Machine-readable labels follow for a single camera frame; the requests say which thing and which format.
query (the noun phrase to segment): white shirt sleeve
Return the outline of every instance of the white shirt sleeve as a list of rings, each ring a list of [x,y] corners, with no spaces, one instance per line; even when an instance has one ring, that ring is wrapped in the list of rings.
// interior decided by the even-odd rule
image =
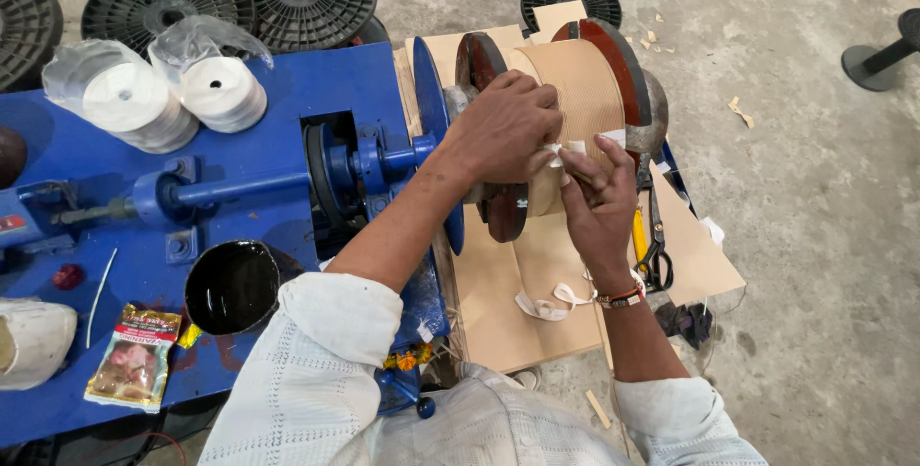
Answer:
[[[623,423],[650,466],[766,465],[738,436],[719,392],[703,378],[615,382]]]
[[[374,421],[374,367],[399,327],[399,295],[350,274],[304,273],[278,297],[201,464],[327,464]]]

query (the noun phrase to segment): dark cloth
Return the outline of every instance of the dark cloth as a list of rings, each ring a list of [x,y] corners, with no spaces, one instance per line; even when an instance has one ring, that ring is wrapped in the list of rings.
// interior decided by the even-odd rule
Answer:
[[[668,302],[655,310],[655,319],[664,334],[679,334],[696,350],[699,350],[700,343],[707,341],[709,328],[712,327],[712,311],[707,310],[703,315],[702,304],[675,307],[673,302]]]

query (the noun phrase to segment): plastic bag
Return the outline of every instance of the plastic bag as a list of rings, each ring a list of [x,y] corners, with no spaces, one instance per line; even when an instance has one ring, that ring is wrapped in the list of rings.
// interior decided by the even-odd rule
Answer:
[[[157,413],[167,385],[167,353],[178,338],[177,313],[125,305],[83,398]]]
[[[150,63],[162,75],[170,89],[183,97],[182,75],[205,58],[261,58],[274,68],[269,48],[235,24],[210,15],[190,15],[158,35],[147,47]]]
[[[101,98],[98,101],[91,97],[84,99],[86,87],[100,73],[122,64],[132,64],[122,66],[125,71],[121,73],[121,78],[125,82],[151,84],[121,93],[125,112],[136,112],[141,103],[150,99],[159,78],[146,60],[118,41],[90,39],[58,47],[52,61],[41,71],[45,97],[95,124],[94,118],[110,110],[111,105]]]

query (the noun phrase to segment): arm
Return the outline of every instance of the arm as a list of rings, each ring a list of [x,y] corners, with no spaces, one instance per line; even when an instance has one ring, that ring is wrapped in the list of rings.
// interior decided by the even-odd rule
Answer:
[[[635,283],[627,247],[636,212],[634,161],[612,139],[594,143],[614,164],[605,173],[588,157],[560,150],[572,243],[602,295],[629,292]],[[615,396],[629,436],[649,464],[766,464],[738,436],[716,389],[690,378],[645,299],[630,307],[604,310],[614,356]]]
[[[398,292],[451,209],[477,182],[527,182],[553,158],[536,151],[562,126],[556,88],[520,71],[501,74],[454,120],[402,192],[326,268]]]
[[[201,464],[369,463],[356,437],[374,421],[380,366],[399,327],[397,294],[435,230],[475,182],[524,182],[553,153],[556,90],[504,73],[454,120],[403,191],[323,273],[279,290]]]

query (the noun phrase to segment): yellow handle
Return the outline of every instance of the yellow handle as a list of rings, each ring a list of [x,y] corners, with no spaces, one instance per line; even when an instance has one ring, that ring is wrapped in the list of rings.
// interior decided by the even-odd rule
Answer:
[[[649,252],[649,244],[645,242],[645,228],[642,226],[642,211],[639,209],[636,209],[636,216],[633,217],[633,247],[636,249],[636,261],[642,261]],[[645,272],[645,265],[639,266],[639,270]]]

